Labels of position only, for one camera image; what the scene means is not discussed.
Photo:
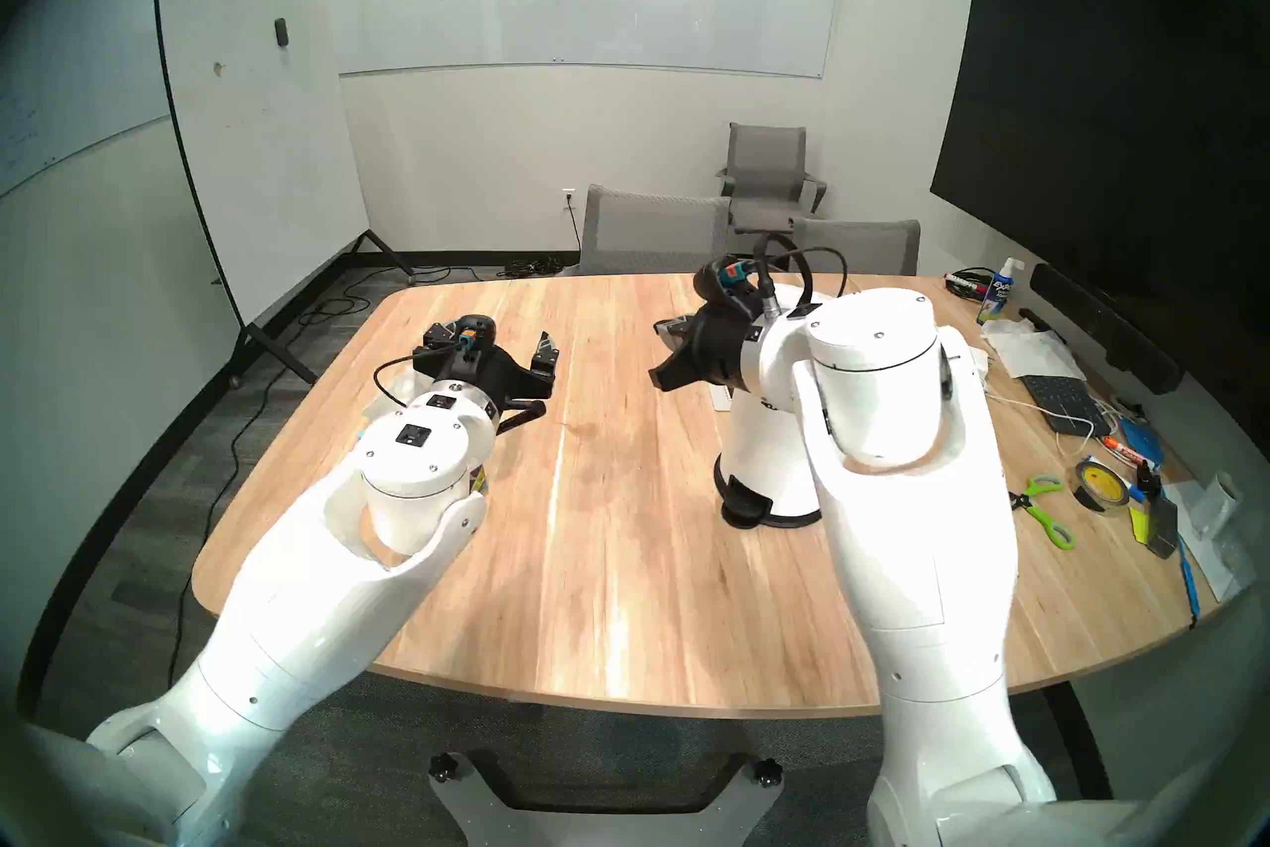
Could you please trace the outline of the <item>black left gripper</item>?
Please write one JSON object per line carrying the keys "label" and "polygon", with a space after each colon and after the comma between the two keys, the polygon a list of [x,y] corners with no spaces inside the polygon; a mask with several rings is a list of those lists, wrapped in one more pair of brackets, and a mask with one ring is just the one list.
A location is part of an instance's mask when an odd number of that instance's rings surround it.
{"label": "black left gripper", "polygon": [[465,400],[497,424],[499,436],[546,414],[560,357],[547,331],[541,333],[528,367],[497,344],[461,349],[456,337],[457,323],[433,323],[413,350],[413,370],[433,381],[422,405],[453,410]]}

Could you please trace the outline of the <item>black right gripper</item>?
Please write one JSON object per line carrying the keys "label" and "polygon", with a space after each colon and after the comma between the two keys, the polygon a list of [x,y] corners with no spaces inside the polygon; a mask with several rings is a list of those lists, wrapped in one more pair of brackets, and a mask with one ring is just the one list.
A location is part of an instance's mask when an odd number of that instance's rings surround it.
{"label": "black right gripper", "polygon": [[686,348],[686,356],[669,356],[649,370],[654,389],[662,392],[697,383],[710,383],[753,392],[742,367],[743,345],[762,334],[762,302],[724,303],[707,301],[696,314],[654,323],[653,329],[667,349]]}

